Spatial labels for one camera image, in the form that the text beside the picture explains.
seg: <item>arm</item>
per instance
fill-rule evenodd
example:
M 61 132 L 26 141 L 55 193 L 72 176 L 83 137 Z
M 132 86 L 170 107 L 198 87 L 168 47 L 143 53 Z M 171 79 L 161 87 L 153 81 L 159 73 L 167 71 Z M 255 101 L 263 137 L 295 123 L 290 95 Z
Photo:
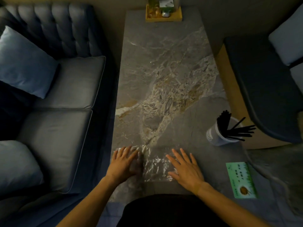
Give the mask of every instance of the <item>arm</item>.
M 132 160 L 138 156 L 138 151 L 130 157 L 131 147 L 123 147 L 115 151 L 106 176 L 70 213 L 63 218 L 57 227 L 95 227 L 115 188 L 126 181 L 134 173 L 129 171 Z
M 198 167 L 194 156 L 190 154 L 191 161 L 183 149 L 180 149 L 182 156 L 172 150 L 174 158 L 166 155 L 169 161 L 177 169 L 178 174 L 169 172 L 169 175 L 178 181 L 185 189 L 200 198 L 214 213 L 231 227 L 269 227 L 260 218 L 254 216 L 241 206 L 234 203 L 223 194 L 219 193 L 204 181 L 201 170 Z

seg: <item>wooden tray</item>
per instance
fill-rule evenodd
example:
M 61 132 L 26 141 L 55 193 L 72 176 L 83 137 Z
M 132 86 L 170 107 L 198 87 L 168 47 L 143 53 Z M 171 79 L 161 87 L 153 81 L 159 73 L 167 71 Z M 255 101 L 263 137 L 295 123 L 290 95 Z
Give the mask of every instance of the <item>wooden tray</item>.
M 146 5 L 145 21 L 146 22 L 165 22 L 165 21 L 182 21 L 181 7 L 176 12 L 171 13 L 170 17 L 149 18 L 149 5 Z

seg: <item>hand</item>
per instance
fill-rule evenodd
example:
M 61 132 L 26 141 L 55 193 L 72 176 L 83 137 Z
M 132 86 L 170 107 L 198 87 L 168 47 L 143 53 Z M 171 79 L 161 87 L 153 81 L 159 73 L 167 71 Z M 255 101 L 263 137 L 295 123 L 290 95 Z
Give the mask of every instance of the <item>hand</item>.
M 125 182 L 135 172 L 129 171 L 131 162 L 138 156 L 138 150 L 134 151 L 129 157 L 131 146 L 121 148 L 115 151 L 112 156 L 111 164 L 108 167 L 106 177 L 109 178 L 116 186 Z
M 190 153 L 190 158 L 191 158 L 190 161 L 189 157 L 187 156 L 187 154 L 184 152 L 182 148 L 180 149 L 180 151 L 183 157 L 175 149 L 172 149 L 174 156 L 176 156 L 179 162 L 177 162 L 170 155 L 166 155 L 166 157 L 169 159 L 169 161 L 174 165 L 174 167 L 178 171 L 178 174 L 174 172 L 168 172 L 168 174 L 173 179 L 178 181 L 178 183 L 181 186 L 183 186 L 185 189 L 197 195 L 199 189 L 205 183 L 203 174 L 199 169 L 195 157 Z

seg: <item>dark blue leather sofa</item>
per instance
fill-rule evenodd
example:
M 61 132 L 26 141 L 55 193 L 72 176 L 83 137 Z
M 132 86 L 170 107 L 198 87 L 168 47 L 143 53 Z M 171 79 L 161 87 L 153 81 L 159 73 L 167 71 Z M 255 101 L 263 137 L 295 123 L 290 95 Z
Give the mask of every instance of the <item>dark blue leather sofa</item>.
M 118 72 L 90 5 L 9 5 L 0 8 L 1 32 L 6 25 L 60 66 L 45 99 L 0 83 L 0 140 L 26 144 L 45 180 L 0 197 L 0 226 L 55 226 L 107 169 L 100 147 Z

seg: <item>person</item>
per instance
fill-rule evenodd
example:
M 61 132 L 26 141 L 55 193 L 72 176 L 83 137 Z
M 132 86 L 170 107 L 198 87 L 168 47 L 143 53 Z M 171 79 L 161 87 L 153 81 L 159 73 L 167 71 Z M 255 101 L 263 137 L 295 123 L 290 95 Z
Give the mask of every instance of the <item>person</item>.
M 106 176 L 63 218 L 57 227 L 95 227 L 115 188 L 130 176 L 130 164 L 138 151 L 131 146 L 115 151 Z M 197 161 L 183 149 L 174 149 L 177 160 L 166 155 L 178 174 L 169 172 L 181 186 L 194 195 L 152 195 L 126 205 L 119 226 L 231 226 L 266 227 L 260 218 L 234 203 L 205 182 Z

